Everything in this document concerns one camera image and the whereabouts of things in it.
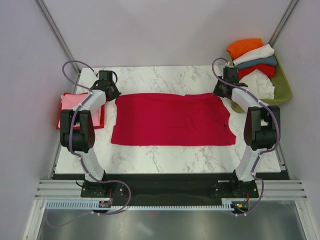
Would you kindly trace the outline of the crimson red t shirt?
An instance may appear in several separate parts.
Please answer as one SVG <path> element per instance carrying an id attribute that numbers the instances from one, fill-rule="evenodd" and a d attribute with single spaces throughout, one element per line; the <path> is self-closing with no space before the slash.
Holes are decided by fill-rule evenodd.
<path id="1" fill-rule="evenodd" d="M 116 101 L 111 143 L 122 146 L 232 146 L 230 112 L 212 93 L 135 93 Z"/>

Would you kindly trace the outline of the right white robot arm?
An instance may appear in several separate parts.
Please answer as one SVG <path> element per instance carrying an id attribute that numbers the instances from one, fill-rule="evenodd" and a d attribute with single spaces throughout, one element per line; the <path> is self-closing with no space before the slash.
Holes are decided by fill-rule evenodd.
<path id="1" fill-rule="evenodd" d="M 256 168 L 262 154 L 274 151 L 281 138 L 281 111 L 277 105 L 269 105 L 258 99 L 249 87 L 239 82 L 238 70 L 225 66 L 213 94 L 232 100 L 246 113 L 243 138 L 246 148 L 239 166 L 235 169 L 237 179 L 229 184 L 229 191 L 235 197 L 247 191 L 245 182 L 256 179 Z"/>

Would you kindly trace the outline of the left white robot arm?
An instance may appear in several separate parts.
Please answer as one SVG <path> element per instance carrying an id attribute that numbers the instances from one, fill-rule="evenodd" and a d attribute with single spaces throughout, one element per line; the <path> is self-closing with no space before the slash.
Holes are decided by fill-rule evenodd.
<path id="1" fill-rule="evenodd" d="M 109 193 L 110 185 L 103 180 L 105 171 L 94 151 L 96 135 L 92 116 L 107 102 L 121 95 L 117 82 L 118 76 L 114 71 L 100 70 L 98 80 L 83 95 L 84 99 L 73 108 L 64 109 L 60 113 L 60 144 L 77 158 L 85 180 L 94 182 L 92 191 L 99 197 Z"/>

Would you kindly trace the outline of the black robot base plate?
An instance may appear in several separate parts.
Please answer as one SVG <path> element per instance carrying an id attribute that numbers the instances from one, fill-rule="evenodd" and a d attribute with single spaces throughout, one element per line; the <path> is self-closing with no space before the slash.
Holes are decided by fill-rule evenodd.
<path id="1" fill-rule="evenodd" d="M 257 184 L 238 181 L 232 173 L 105 174 L 105 184 L 84 180 L 81 197 L 110 197 L 115 204 L 200 205 L 222 199 L 255 199 Z"/>

